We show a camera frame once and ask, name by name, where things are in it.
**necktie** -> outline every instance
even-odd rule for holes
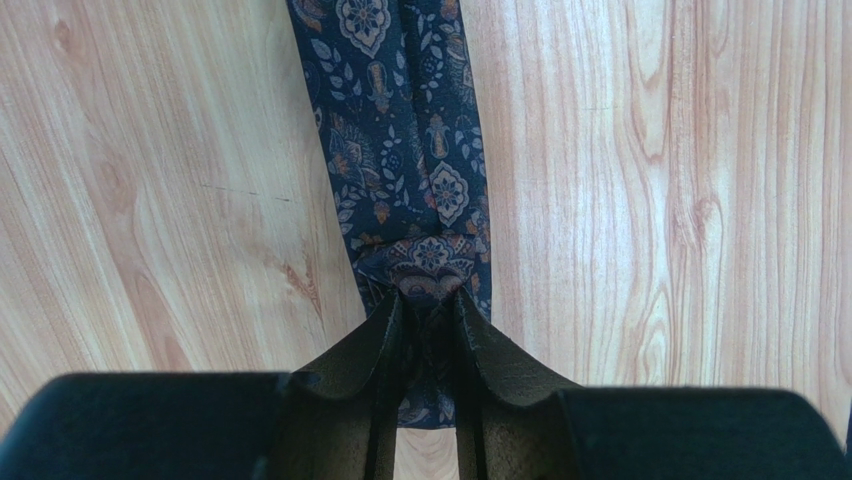
[[[482,133],[458,0],[289,0],[337,218],[369,315],[414,306],[399,425],[454,424],[448,302],[491,306]]]

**floral motif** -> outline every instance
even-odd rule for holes
[[[444,162],[432,172],[429,180],[432,183],[432,194],[441,223],[449,227],[467,207],[467,180]]]
[[[437,305],[468,281],[475,256],[474,244],[462,235],[421,237],[367,249],[354,268],[399,288],[415,304]]]
[[[455,85],[456,94],[462,102],[475,107],[476,95],[473,90],[473,73],[470,70],[467,43],[461,30],[461,24],[444,24],[440,26],[441,31],[447,35],[447,64],[449,65],[450,79]]]
[[[347,124],[339,116],[333,117],[328,154],[328,171],[361,188],[376,190],[381,178],[374,165],[370,141],[361,131]]]
[[[374,58],[390,27],[388,0],[338,0],[337,16],[340,33],[365,55]]]
[[[437,267],[447,263],[450,253],[449,249],[442,242],[429,237],[425,241],[415,245],[412,256],[418,266],[426,271],[434,271]]]

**wooden surface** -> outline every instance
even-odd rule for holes
[[[845,435],[852,2],[463,8],[495,324]],[[62,372],[292,369],[363,319],[283,0],[0,2],[0,202],[0,431]],[[399,438],[456,475],[451,431]]]

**paisley pattern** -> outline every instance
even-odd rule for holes
[[[414,305],[399,423],[452,426],[449,312],[491,308],[482,132],[458,0],[288,0],[337,219],[364,306]]]

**tie fabric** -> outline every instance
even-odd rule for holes
[[[482,133],[458,0],[288,0],[356,283],[418,320],[399,425],[454,425],[450,310],[491,310]]]

